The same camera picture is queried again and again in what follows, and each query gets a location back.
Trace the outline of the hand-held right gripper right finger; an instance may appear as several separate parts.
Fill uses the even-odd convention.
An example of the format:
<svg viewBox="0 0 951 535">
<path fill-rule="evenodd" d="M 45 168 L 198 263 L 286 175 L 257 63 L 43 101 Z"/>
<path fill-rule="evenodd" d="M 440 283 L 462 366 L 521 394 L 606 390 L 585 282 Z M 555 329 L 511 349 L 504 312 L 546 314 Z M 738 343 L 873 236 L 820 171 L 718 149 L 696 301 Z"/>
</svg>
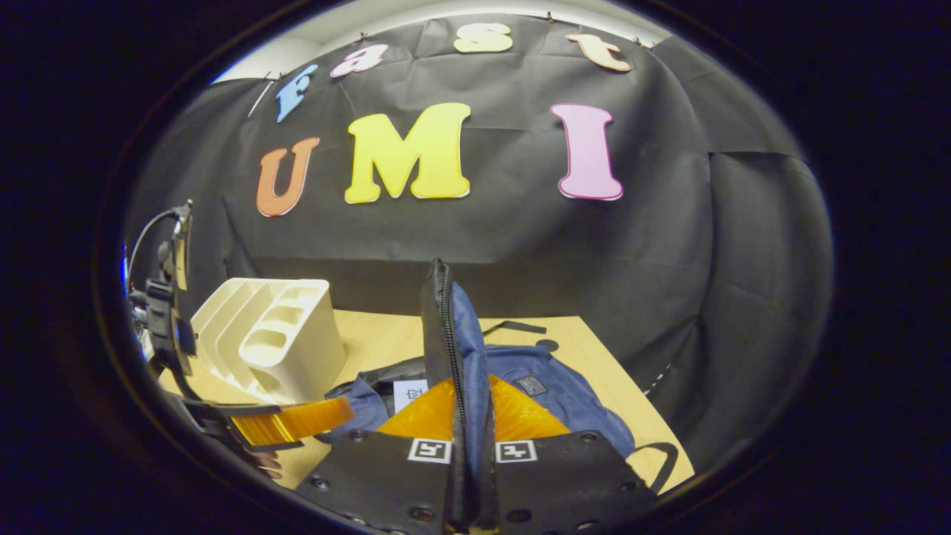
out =
<svg viewBox="0 0 951 535">
<path fill-rule="evenodd" d="M 658 484 L 638 475 L 597 429 L 573 431 L 506 380 L 490 376 L 483 525 L 497 534 L 602 534 L 647 512 Z"/>
</svg>

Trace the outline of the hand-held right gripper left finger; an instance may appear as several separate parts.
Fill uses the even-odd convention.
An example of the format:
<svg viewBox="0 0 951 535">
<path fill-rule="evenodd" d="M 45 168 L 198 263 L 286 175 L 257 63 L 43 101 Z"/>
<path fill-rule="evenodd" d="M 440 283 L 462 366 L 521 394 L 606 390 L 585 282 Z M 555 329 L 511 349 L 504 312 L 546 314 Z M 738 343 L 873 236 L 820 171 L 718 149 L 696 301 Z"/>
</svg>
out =
<svg viewBox="0 0 951 535">
<path fill-rule="evenodd" d="M 442 380 L 403 409 L 357 380 L 343 395 L 354 417 L 296 494 L 349 522 L 395 534 L 445 534 L 464 500 L 465 454 L 455 436 L 455 387 Z"/>
</svg>

